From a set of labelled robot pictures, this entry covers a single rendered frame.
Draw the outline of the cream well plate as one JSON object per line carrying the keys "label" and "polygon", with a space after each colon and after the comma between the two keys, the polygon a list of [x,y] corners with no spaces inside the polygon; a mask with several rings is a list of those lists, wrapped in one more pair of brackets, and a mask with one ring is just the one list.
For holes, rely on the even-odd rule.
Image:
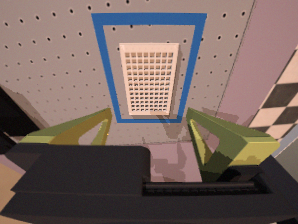
{"label": "cream well plate", "polygon": [[179,43],[119,44],[129,115],[169,115]]}

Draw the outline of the blue tape outline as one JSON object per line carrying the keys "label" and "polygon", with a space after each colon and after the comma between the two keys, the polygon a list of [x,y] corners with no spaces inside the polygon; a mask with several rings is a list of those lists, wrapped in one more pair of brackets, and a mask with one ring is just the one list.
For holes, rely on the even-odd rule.
{"label": "blue tape outline", "polygon": [[[117,123],[181,123],[207,13],[91,13]],[[122,119],[103,25],[195,25],[177,119]]]}

